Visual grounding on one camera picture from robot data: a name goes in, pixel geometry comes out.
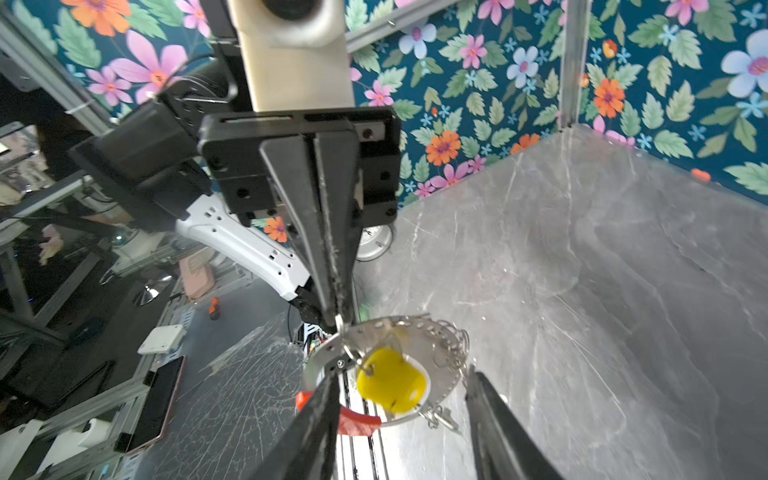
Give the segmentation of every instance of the blue flower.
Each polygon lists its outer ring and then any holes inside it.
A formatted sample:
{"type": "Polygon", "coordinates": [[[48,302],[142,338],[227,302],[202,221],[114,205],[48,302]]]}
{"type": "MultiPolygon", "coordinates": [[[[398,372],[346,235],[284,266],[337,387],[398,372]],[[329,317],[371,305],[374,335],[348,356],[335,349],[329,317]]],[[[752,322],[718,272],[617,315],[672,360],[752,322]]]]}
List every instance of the blue flower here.
{"type": "Polygon", "coordinates": [[[762,12],[763,10],[763,4],[762,3],[755,3],[755,5],[752,5],[752,11],[749,10],[742,10],[741,15],[744,15],[744,18],[741,19],[741,22],[739,22],[739,25],[750,26],[750,28],[757,28],[757,21],[758,20],[765,20],[768,18],[768,15],[766,15],[765,12],[762,12]]]}
{"type": "Polygon", "coordinates": [[[652,139],[653,138],[650,135],[640,134],[640,137],[637,137],[637,146],[643,150],[648,150],[652,139]]]}
{"type": "Polygon", "coordinates": [[[669,46],[670,42],[677,39],[677,33],[679,30],[679,25],[672,25],[672,28],[670,28],[669,25],[664,26],[664,31],[659,34],[659,38],[661,39],[661,42],[664,43],[665,47],[669,46]]]}
{"type": "Polygon", "coordinates": [[[538,12],[533,14],[533,18],[536,19],[536,25],[540,25],[542,23],[546,23],[548,16],[549,16],[549,10],[544,8],[543,5],[539,5],[538,6],[538,12]]]}
{"type": "Polygon", "coordinates": [[[758,118],[763,118],[766,115],[763,113],[764,108],[768,108],[768,100],[760,100],[760,93],[757,91],[752,92],[750,95],[749,103],[745,101],[736,102],[736,106],[741,108],[741,117],[748,118],[750,115],[754,115],[758,118]]]}
{"type": "Polygon", "coordinates": [[[464,84],[468,85],[469,87],[474,87],[477,79],[478,79],[478,72],[472,70],[467,74],[467,78],[464,79],[464,84]]]}
{"type": "Polygon", "coordinates": [[[389,48],[389,44],[383,40],[379,40],[376,42],[376,51],[378,53],[384,53],[386,49],[389,48]]]}
{"type": "Polygon", "coordinates": [[[529,78],[525,81],[525,86],[523,87],[523,91],[527,94],[532,94],[534,91],[536,91],[536,80],[533,78],[529,78]]]}
{"type": "Polygon", "coordinates": [[[616,59],[619,63],[628,63],[627,59],[631,56],[625,47],[621,47],[621,51],[616,54],[616,59]]]}
{"type": "Polygon", "coordinates": [[[598,63],[603,59],[603,52],[599,48],[592,47],[592,53],[589,54],[589,58],[591,58],[594,63],[598,63]]]}
{"type": "Polygon", "coordinates": [[[445,20],[453,20],[453,18],[456,16],[456,7],[449,7],[445,9],[445,13],[442,14],[442,17],[445,20]]]}
{"type": "Polygon", "coordinates": [[[515,47],[518,46],[518,43],[515,41],[514,38],[510,37],[509,40],[507,40],[507,43],[504,44],[504,49],[509,53],[512,50],[515,50],[515,47]]]}
{"type": "Polygon", "coordinates": [[[699,127],[698,125],[692,125],[688,134],[694,141],[703,140],[704,132],[707,131],[707,127],[699,127]]]}

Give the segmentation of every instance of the orange flower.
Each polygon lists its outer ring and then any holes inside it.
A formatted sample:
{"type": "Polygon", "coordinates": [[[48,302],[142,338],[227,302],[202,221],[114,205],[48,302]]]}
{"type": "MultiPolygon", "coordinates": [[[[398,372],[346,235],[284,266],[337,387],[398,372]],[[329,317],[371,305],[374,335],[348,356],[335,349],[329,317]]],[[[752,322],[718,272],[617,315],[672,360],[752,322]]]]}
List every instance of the orange flower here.
{"type": "Polygon", "coordinates": [[[539,137],[538,134],[533,134],[533,135],[525,134],[522,137],[520,137],[519,144],[514,144],[512,146],[512,150],[509,153],[516,154],[518,152],[521,152],[526,148],[530,147],[531,145],[536,145],[539,140],[541,140],[541,137],[539,137]]]}
{"type": "Polygon", "coordinates": [[[462,147],[462,142],[458,139],[458,134],[446,130],[442,136],[432,137],[432,144],[427,145],[427,161],[435,164],[436,167],[447,164],[458,156],[458,149],[462,147]]]}
{"type": "Polygon", "coordinates": [[[75,7],[72,9],[74,19],[87,28],[95,25],[99,35],[114,37],[115,30],[125,33],[131,27],[125,19],[131,16],[127,0],[61,0],[61,3],[75,7]]]}
{"type": "Polygon", "coordinates": [[[594,106],[600,115],[616,118],[616,112],[624,110],[624,90],[619,88],[619,82],[603,78],[600,86],[594,89],[594,106]]]}
{"type": "Polygon", "coordinates": [[[283,219],[280,217],[268,219],[264,227],[264,233],[269,235],[272,240],[277,240],[280,243],[288,241],[286,228],[283,225],[283,219]]]}
{"type": "Polygon", "coordinates": [[[603,42],[603,53],[605,58],[613,58],[619,52],[619,46],[613,40],[606,40],[603,42]]]}

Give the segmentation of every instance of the marble countertop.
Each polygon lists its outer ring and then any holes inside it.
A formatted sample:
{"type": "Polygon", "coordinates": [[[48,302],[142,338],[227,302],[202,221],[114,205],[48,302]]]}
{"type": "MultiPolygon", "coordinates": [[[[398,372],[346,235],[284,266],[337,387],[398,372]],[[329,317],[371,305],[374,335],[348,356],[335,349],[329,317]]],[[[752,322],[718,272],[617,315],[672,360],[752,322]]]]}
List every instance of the marble countertop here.
{"type": "MultiPolygon", "coordinates": [[[[768,210],[575,127],[401,210],[356,268],[430,312],[568,480],[768,478],[768,210]]],[[[474,478],[463,435],[384,429],[390,478],[474,478]]]]}

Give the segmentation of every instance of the yellow object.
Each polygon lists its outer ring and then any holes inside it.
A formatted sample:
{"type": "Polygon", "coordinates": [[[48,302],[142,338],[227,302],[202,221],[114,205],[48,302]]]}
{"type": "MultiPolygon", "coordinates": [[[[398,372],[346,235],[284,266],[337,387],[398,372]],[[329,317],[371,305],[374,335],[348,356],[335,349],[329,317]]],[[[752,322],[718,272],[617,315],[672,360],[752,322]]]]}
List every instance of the yellow object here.
{"type": "Polygon", "coordinates": [[[387,346],[372,353],[357,372],[360,395],[392,413],[413,410],[426,389],[424,375],[387,346]]]}

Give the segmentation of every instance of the pink flower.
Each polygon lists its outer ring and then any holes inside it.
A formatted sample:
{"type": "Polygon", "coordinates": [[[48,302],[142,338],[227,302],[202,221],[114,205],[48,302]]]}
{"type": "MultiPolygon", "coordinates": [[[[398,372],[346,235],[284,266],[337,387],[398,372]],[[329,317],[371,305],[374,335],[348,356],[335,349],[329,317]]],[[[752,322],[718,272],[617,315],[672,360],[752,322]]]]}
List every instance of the pink flower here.
{"type": "Polygon", "coordinates": [[[469,35],[467,37],[467,46],[458,51],[458,54],[464,58],[464,65],[462,68],[480,68],[480,59],[488,54],[488,50],[482,46],[485,41],[483,35],[478,35],[477,38],[469,35]]]}
{"type": "Polygon", "coordinates": [[[429,182],[435,186],[435,188],[450,187],[453,184],[457,184],[459,180],[464,178],[469,173],[469,162],[459,164],[456,170],[453,170],[453,165],[447,164],[442,170],[443,177],[432,177],[429,182]]]}
{"type": "Polygon", "coordinates": [[[366,98],[370,100],[369,107],[383,107],[384,105],[391,105],[395,103],[392,97],[389,96],[389,92],[392,87],[386,85],[382,87],[378,80],[373,82],[373,90],[366,90],[366,98]]]}
{"type": "Polygon", "coordinates": [[[416,191],[413,193],[415,193],[417,197],[427,198],[428,196],[432,195],[433,191],[435,191],[435,188],[432,186],[429,180],[427,180],[423,184],[416,185],[416,191]]]}
{"type": "Polygon", "coordinates": [[[594,118],[594,122],[592,123],[592,128],[594,129],[594,131],[598,132],[599,134],[605,133],[605,136],[610,140],[617,141],[622,145],[629,145],[630,147],[634,147],[634,137],[627,139],[624,135],[620,134],[617,131],[613,131],[613,130],[605,131],[605,119],[603,119],[602,116],[600,115],[594,118]]]}
{"type": "Polygon", "coordinates": [[[200,0],[176,0],[176,6],[184,13],[187,13],[184,17],[184,26],[187,28],[196,28],[201,35],[208,37],[210,35],[210,27],[208,26],[208,19],[205,18],[205,12],[200,7],[200,0]]]}
{"type": "Polygon", "coordinates": [[[515,0],[485,0],[478,8],[478,18],[488,18],[491,16],[493,25],[502,22],[502,7],[509,10],[515,5],[515,0]]]}
{"type": "Polygon", "coordinates": [[[168,78],[187,61],[187,53],[181,45],[163,47],[161,59],[158,61],[157,52],[149,40],[133,30],[128,30],[125,34],[125,43],[141,65],[127,58],[117,58],[111,61],[109,66],[122,78],[145,84],[136,92],[136,102],[140,104],[149,97],[154,97],[168,82],[168,78]]]}
{"type": "Polygon", "coordinates": [[[680,25],[685,25],[690,22],[691,17],[694,15],[691,9],[697,12],[705,12],[710,9],[709,0],[677,0],[670,3],[664,14],[667,17],[677,17],[680,25]]]}
{"type": "Polygon", "coordinates": [[[480,170],[485,169],[485,157],[481,157],[480,155],[475,155],[474,160],[470,160],[467,162],[469,164],[469,173],[470,174],[476,174],[480,170]]]}
{"type": "Polygon", "coordinates": [[[104,99],[111,107],[114,107],[121,101],[127,104],[134,103],[131,96],[123,91],[131,88],[131,83],[118,78],[118,75],[108,65],[101,69],[101,73],[90,68],[87,68],[85,73],[91,80],[96,82],[88,85],[88,90],[96,95],[104,95],[104,99]]]}
{"type": "Polygon", "coordinates": [[[568,0],[563,0],[560,7],[563,9],[563,15],[560,15],[558,24],[562,27],[565,26],[565,21],[568,19],[568,0]]]}

